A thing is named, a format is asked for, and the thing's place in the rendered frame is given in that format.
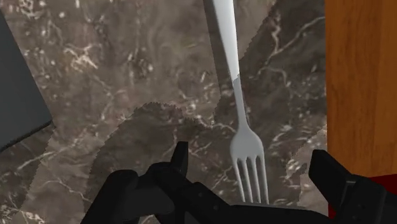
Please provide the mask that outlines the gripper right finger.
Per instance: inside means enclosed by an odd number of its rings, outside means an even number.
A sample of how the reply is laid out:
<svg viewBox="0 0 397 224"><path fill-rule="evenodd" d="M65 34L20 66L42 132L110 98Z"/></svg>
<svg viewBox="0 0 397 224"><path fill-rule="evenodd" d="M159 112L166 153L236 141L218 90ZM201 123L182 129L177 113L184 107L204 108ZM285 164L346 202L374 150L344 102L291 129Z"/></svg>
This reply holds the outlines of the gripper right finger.
<svg viewBox="0 0 397 224"><path fill-rule="evenodd" d="M327 151L314 150L309 178L333 211L322 224L397 224L397 174L352 174Z"/></svg>

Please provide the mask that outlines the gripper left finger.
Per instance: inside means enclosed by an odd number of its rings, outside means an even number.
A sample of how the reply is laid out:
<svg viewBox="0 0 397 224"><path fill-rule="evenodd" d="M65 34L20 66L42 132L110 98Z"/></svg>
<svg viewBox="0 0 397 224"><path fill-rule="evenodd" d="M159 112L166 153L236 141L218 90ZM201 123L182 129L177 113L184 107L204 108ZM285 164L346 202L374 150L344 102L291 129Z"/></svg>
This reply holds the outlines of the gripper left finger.
<svg viewBox="0 0 397 224"><path fill-rule="evenodd" d="M139 224L154 215L160 224L231 224L231 207L205 185L186 178L188 143L177 143L168 162L145 174L122 169L105 180L81 224Z"/></svg>

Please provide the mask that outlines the silver fork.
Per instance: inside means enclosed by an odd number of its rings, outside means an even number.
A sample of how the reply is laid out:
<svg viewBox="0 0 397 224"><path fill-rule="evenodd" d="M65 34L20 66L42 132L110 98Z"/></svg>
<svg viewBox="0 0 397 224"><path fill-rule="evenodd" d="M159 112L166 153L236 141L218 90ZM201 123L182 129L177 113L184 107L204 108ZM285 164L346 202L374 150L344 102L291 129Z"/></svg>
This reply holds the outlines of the silver fork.
<svg viewBox="0 0 397 224"><path fill-rule="evenodd" d="M212 3L237 108L238 128L230 143L230 156L238 181L240 196L243 202L248 200L253 203L252 190L256 190L257 201L268 204L264 147L261 139L249 127L244 107L233 0L212 0Z"/></svg>

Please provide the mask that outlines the orange wooden block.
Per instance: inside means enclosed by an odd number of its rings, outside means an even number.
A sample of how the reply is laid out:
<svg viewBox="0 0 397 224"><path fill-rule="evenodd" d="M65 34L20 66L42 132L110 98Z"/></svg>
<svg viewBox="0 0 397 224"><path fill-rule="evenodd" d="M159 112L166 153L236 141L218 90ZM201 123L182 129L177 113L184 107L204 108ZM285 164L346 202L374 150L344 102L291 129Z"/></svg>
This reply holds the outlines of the orange wooden block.
<svg viewBox="0 0 397 224"><path fill-rule="evenodd" d="M397 0L325 0L328 152L397 174Z"/></svg>

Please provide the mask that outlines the dark grey flat slab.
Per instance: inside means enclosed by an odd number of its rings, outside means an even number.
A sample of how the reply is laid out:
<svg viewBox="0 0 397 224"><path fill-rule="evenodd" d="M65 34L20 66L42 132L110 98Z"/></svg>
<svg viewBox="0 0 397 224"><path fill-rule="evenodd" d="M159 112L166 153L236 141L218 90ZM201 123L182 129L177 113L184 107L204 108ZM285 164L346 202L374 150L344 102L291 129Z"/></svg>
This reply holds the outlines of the dark grey flat slab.
<svg viewBox="0 0 397 224"><path fill-rule="evenodd" d="M52 123L52 115L0 11L0 152Z"/></svg>

